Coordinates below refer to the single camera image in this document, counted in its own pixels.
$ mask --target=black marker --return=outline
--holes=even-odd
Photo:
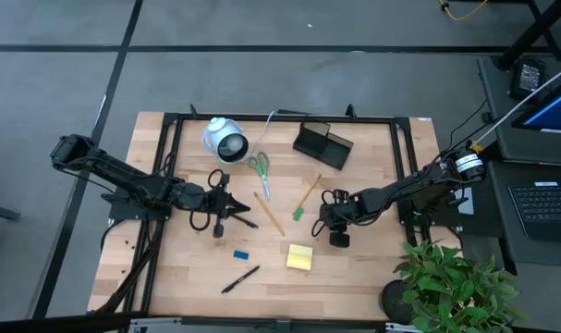
[[[223,291],[221,291],[221,293],[230,292],[233,288],[235,288],[237,284],[239,284],[239,282],[243,281],[248,276],[255,273],[255,271],[257,271],[258,269],[260,269],[260,266],[259,265],[255,266],[255,268],[251,269],[251,271],[245,273],[243,277],[240,277],[237,281],[231,283],[230,285],[228,285],[228,287],[224,288]]]
[[[249,220],[246,220],[245,218],[241,217],[241,216],[236,216],[236,215],[232,215],[231,217],[236,218],[237,220],[245,223],[246,225],[252,227],[252,228],[258,228],[258,225],[256,225],[253,222],[250,222]]]

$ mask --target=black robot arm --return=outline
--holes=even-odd
[[[319,219],[311,235],[317,237],[324,227],[331,231],[330,243],[337,247],[349,246],[348,225],[369,226],[392,203],[411,198],[414,209],[424,210],[434,206],[451,191],[468,187],[485,177],[482,160],[470,149],[443,152],[422,170],[381,189],[369,188],[349,194],[347,191],[325,191],[322,195]],[[328,203],[324,196],[331,193],[334,201]]]
[[[206,213],[207,221],[210,221],[210,214],[215,214],[218,221],[220,218],[250,210],[226,192],[229,175],[220,169],[215,170],[209,177],[210,183],[212,175],[218,172],[221,174],[219,182],[216,185],[211,184],[212,188],[205,191],[202,186],[186,182],[184,179],[164,177],[159,172],[146,174],[99,149],[90,138],[75,134],[61,137],[50,157],[53,167],[58,170],[87,170],[128,193],[128,198],[117,198],[114,194],[102,195],[110,203],[114,200],[128,200],[131,204],[153,211],[173,206],[192,213]],[[203,230],[207,225],[196,228],[192,223],[192,227]],[[222,227],[217,223],[215,237],[223,235]]]

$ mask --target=yellow cable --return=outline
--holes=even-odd
[[[448,14],[448,16],[449,16],[450,18],[452,18],[453,20],[456,20],[456,21],[463,20],[463,19],[466,19],[466,18],[470,17],[471,15],[475,14],[475,12],[477,12],[478,10],[480,10],[480,8],[481,8],[483,5],[487,4],[488,1],[490,1],[490,0],[483,0],[483,1],[480,3],[480,5],[479,5],[479,6],[476,6],[475,9],[471,10],[471,12],[470,12],[469,14],[467,14],[467,15],[465,15],[465,16],[463,16],[463,17],[460,17],[460,18],[455,18],[455,17],[453,16],[453,14],[450,13],[450,10],[448,10],[447,7],[445,8],[445,12],[446,12],[446,14]],[[445,3],[443,2],[443,0],[438,0],[438,2],[440,2],[440,5],[442,5],[442,6],[445,5]]]

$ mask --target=blue block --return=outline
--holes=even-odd
[[[241,251],[235,251],[235,253],[233,253],[233,256],[239,259],[245,259],[247,260],[250,257],[249,253],[243,253]]]

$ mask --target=green plant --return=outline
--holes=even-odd
[[[403,302],[411,304],[412,324],[423,332],[512,332],[510,325],[524,314],[508,302],[514,299],[514,276],[494,270],[494,258],[473,263],[449,249],[424,241],[404,244],[406,261],[394,271],[404,278]]]

